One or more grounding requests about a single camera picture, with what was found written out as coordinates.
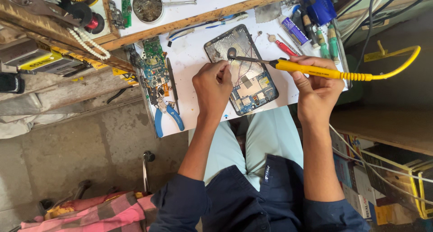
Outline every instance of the pink plaid cloth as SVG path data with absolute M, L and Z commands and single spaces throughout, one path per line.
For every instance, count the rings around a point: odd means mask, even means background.
M 136 199 L 134 192 L 86 210 L 65 213 L 36 223 L 21 223 L 19 232 L 146 232 L 156 217 L 151 196 Z

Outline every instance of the yellow soldering iron handle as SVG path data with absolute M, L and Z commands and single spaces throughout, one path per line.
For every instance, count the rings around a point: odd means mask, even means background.
M 317 76 L 322 76 L 322 77 L 327 77 L 332 79 L 370 81 L 373 78 L 373 75 L 371 74 L 341 73 L 338 70 L 325 69 L 322 67 L 312 66 L 312 65 L 300 65 L 298 63 L 283 60 L 283 59 L 272 60 L 271 62 L 269 62 L 269 65 L 279 70 L 300 71 L 303 74 L 317 75 Z

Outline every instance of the green circuit board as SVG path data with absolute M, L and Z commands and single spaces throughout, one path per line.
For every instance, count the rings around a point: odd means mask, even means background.
M 143 41 L 143 61 L 145 64 L 144 74 L 146 75 L 147 84 L 152 87 L 158 87 L 170 80 L 168 69 L 165 66 L 165 59 L 159 37 Z
M 122 0 L 122 14 L 123 21 L 125 23 L 125 28 L 131 26 L 131 12 L 133 8 L 131 7 L 131 0 Z

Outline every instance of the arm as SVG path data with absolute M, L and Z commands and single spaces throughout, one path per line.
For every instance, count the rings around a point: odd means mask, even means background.
M 210 144 L 233 89 L 231 78 L 230 65 L 224 60 L 205 64 L 193 77 L 200 108 L 197 128 L 177 175 L 151 198 L 159 211 L 149 231 L 196 231 L 200 217 L 209 210 L 204 171 Z
M 301 65 L 337 70 L 329 59 L 291 57 Z M 304 136 L 304 223 L 309 231 L 368 231 L 361 215 L 344 198 L 335 171 L 329 117 L 343 80 L 291 74 L 299 89 L 298 117 Z
M 331 60 L 323 58 L 303 56 L 291 60 L 302 65 L 337 70 Z M 343 200 L 344 194 L 335 172 L 329 117 L 344 82 L 319 76 L 307 78 L 301 72 L 292 73 L 292 77 L 299 89 L 298 117 L 304 136 L 305 198 L 320 202 Z

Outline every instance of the jacket sleeve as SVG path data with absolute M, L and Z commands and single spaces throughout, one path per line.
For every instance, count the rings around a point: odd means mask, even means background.
M 197 231 L 200 217 L 211 206 L 203 181 L 176 174 L 150 200 L 158 213 L 149 232 Z
M 336 202 L 304 200 L 304 223 L 307 231 L 367 232 L 370 226 L 344 199 Z

